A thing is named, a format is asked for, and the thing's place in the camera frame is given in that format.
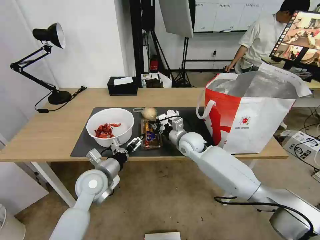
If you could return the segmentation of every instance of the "black tissue box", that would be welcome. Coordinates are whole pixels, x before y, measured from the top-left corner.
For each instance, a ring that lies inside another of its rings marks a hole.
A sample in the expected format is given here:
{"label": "black tissue box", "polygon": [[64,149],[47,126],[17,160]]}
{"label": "black tissue box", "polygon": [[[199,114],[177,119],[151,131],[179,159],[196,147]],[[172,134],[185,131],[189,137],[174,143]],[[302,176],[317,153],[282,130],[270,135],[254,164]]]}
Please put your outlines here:
{"label": "black tissue box", "polygon": [[136,84],[136,77],[132,77],[132,83],[126,83],[122,85],[114,85],[114,80],[117,78],[124,78],[124,77],[110,77],[109,82],[107,84],[109,95],[110,96],[136,96],[138,92],[138,86]]}

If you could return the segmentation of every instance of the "fire extinguisher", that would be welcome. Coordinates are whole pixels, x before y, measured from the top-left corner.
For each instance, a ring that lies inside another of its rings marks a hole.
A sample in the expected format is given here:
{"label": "fire extinguisher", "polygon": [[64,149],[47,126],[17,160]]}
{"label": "fire extinguisher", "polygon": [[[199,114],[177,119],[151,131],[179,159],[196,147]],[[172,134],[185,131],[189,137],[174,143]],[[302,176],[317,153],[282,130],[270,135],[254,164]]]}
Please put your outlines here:
{"label": "fire extinguisher", "polygon": [[158,66],[159,66],[159,62],[158,62],[157,56],[152,56],[150,60],[150,72],[152,73],[158,72]]}

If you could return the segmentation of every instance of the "white bowl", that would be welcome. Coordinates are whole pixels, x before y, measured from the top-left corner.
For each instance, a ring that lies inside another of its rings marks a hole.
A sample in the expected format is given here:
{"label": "white bowl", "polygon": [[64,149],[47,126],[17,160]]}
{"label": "white bowl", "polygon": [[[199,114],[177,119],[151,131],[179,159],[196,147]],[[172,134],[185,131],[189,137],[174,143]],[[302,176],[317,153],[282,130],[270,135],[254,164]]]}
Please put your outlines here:
{"label": "white bowl", "polygon": [[[116,123],[121,125],[113,127],[113,138],[98,138],[94,130],[97,130],[100,125],[106,123]],[[87,132],[96,142],[103,147],[110,147],[112,144],[120,146],[126,143],[132,135],[134,118],[131,112],[122,108],[108,108],[92,115],[87,122]]]}

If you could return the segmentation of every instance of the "lamp shade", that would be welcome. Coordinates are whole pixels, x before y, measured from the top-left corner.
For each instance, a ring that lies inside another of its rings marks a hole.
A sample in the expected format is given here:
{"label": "lamp shade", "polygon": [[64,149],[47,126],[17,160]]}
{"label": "lamp shade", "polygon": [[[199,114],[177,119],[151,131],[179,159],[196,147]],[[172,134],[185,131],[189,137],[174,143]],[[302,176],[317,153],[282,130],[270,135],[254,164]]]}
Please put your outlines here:
{"label": "lamp shade", "polygon": [[57,47],[65,49],[66,38],[60,23],[54,23],[48,29],[35,28],[32,35],[39,41],[50,41]]}

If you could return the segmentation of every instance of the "food label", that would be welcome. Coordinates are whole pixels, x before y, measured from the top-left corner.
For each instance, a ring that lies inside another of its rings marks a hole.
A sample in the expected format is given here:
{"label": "food label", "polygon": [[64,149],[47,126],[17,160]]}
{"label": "food label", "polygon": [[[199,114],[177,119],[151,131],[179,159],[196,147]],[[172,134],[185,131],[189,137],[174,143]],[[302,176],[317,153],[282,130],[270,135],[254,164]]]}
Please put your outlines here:
{"label": "food label", "polygon": [[147,137],[147,141],[151,142],[152,140],[154,140],[156,138],[156,135],[151,131],[147,131],[146,137]]}

